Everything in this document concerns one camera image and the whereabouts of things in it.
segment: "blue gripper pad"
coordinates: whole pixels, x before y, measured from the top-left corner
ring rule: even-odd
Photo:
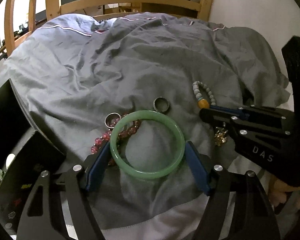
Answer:
[[[110,158],[110,143],[107,142],[102,151],[98,154],[98,158],[87,174],[87,184],[85,187],[87,192],[96,191],[99,188]]]
[[[191,141],[186,142],[185,156],[198,189],[209,196],[212,191],[209,184],[212,168],[210,158],[207,155],[199,154]]]

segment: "person's hand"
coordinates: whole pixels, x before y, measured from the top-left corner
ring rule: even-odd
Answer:
[[[298,191],[300,187],[291,187],[288,184],[284,183],[283,181],[277,179],[275,176],[272,177],[270,181],[269,187],[269,200],[270,203],[276,207],[280,203],[285,203],[287,201],[287,194],[286,192]],[[295,206],[300,209],[300,196],[297,199]]]

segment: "green jade bangle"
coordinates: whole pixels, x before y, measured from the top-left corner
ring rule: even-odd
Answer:
[[[118,134],[122,131],[123,127],[127,125],[129,122],[132,122],[134,120],[143,119],[143,120],[154,120],[158,121],[162,124],[164,124],[166,127],[168,127],[172,133],[174,134],[175,138],[177,139],[177,153],[175,155],[175,158],[173,159],[170,166],[156,172],[145,172],[145,171],[139,171],[134,168],[132,168],[130,165],[128,165],[120,156],[117,150],[117,137]],[[181,162],[183,154],[185,152],[185,139],[183,137],[183,134],[178,127],[178,125],[173,121],[171,118],[167,117],[164,114],[154,112],[154,111],[148,111],[148,110],[142,110],[133,112],[131,114],[128,114],[124,118],[122,118],[116,126],[113,128],[111,137],[110,137],[110,148],[111,148],[111,154],[117,165],[120,169],[122,169],[125,173],[128,173],[131,176],[134,176],[139,179],[157,179],[163,176],[168,175],[170,172],[172,172]]]

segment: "gray bedsheet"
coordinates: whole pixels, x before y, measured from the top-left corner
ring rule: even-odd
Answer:
[[[160,96],[170,101],[168,116],[185,139],[228,168],[238,157],[234,143],[229,139],[214,146],[212,127],[199,119],[192,83],[206,83],[217,105],[225,107],[242,106],[243,98],[260,106],[278,106],[289,98],[288,80],[259,33],[165,14],[101,24],[88,16],[64,15],[36,30],[5,65],[0,86],[12,78],[36,123],[67,153],[60,171],[90,154],[94,139],[106,131],[109,113],[151,110]],[[123,154],[138,169],[158,170],[173,157],[173,140],[165,127],[143,122]],[[108,168],[98,194],[89,196],[106,238],[130,240],[189,239],[207,199],[184,161],[170,175],[151,181]],[[65,217],[71,229],[66,208]]]

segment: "white wall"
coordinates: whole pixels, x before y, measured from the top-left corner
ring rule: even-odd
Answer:
[[[287,75],[281,48],[293,35],[300,36],[300,8],[294,0],[213,0],[209,21],[261,33]],[[292,97],[285,107],[293,109]]]

